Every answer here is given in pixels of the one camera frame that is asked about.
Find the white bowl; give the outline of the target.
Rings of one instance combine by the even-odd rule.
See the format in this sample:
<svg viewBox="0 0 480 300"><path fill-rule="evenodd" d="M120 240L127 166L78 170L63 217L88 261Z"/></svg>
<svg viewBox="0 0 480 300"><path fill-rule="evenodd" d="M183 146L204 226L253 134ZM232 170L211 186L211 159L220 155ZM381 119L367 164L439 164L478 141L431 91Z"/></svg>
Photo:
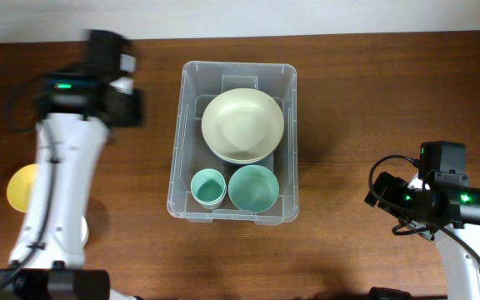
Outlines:
<svg viewBox="0 0 480 300"><path fill-rule="evenodd" d="M84 216L81 216L81 244L83 246L86 245L88 241L88 236L89 236L89 229L88 229L86 218Z"/></svg>

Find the beige bowl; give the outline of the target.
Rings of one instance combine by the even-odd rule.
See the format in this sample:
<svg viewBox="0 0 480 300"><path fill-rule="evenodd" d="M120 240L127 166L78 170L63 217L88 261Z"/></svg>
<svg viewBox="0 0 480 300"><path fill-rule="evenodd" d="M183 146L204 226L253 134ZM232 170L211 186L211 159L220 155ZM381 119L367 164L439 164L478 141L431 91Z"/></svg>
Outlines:
<svg viewBox="0 0 480 300"><path fill-rule="evenodd" d="M224 147L213 147L208 145L210 151L228 163L249 164L262 161L275 152L279 145L275 147L236 147L225 145Z"/></svg>
<svg viewBox="0 0 480 300"><path fill-rule="evenodd" d="M283 111L265 92L236 88L216 96L202 115L207 145L275 147L284 133Z"/></svg>

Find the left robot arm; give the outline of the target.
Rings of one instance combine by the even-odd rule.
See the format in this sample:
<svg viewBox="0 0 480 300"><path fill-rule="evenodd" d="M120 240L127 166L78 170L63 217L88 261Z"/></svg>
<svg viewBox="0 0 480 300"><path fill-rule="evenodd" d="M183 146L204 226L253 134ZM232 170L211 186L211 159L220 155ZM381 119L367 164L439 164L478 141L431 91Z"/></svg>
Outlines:
<svg viewBox="0 0 480 300"><path fill-rule="evenodd" d="M28 80L34 83L37 166L27 212L0 299L124 299L107 271L84 269L83 218L93 174L113 128L143 124L143 91L133 86L137 54L128 38L87 33L82 59Z"/></svg>

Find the mint green cup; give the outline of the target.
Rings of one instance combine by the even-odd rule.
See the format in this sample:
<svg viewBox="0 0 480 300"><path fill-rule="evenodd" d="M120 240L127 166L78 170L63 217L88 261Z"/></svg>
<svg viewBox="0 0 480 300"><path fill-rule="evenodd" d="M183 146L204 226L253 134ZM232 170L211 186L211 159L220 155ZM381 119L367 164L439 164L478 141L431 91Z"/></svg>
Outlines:
<svg viewBox="0 0 480 300"><path fill-rule="evenodd" d="M191 192L194 198L217 198L221 195L225 197L226 191L226 181L215 169L202 169L192 177Z"/></svg>

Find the mint green bowl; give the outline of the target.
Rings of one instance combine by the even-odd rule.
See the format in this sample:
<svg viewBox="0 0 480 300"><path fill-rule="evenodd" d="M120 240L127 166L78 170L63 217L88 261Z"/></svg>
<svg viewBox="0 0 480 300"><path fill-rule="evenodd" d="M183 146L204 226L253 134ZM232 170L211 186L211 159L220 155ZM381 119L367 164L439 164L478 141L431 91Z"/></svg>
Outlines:
<svg viewBox="0 0 480 300"><path fill-rule="evenodd" d="M278 200L280 187L277 177L268 168L247 165L231 176L227 191L237 209L264 213Z"/></svg>

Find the yellow bowl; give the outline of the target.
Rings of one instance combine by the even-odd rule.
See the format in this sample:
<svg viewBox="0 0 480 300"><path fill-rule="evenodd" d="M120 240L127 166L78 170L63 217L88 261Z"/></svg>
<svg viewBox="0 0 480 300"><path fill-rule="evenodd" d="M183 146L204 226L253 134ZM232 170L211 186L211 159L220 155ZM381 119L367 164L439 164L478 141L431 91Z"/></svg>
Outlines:
<svg viewBox="0 0 480 300"><path fill-rule="evenodd" d="M15 210L26 213L37 172L36 164L20 168L10 178L7 185L7 201Z"/></svg>

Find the grey cup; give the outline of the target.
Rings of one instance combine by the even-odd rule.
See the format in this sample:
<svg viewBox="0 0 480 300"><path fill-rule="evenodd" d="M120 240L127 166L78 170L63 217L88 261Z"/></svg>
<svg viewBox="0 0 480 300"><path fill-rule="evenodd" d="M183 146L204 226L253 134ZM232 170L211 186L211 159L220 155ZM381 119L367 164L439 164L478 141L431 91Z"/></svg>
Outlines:
<svg viewBox="0 0 480 300"><path fill-rule="evenodd" d="M220 197L195 197L196 201L205 209L214 210L220 207L223 202L224 196Z"/></svg>

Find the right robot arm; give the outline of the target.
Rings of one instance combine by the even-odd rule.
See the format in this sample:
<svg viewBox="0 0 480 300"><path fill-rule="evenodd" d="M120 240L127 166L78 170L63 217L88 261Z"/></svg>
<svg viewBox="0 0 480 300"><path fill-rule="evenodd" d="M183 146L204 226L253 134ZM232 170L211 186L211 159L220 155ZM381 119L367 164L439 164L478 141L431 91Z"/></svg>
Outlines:
<svg viewBox="0 0 480 300"><path fill-rule="evenodd" d="M406 160L417 169L410 181L370 169L365 203L397 219L393 235L436 245L447 298L480 299L480 188L469 183L464 144L424 142Z"/></svg>

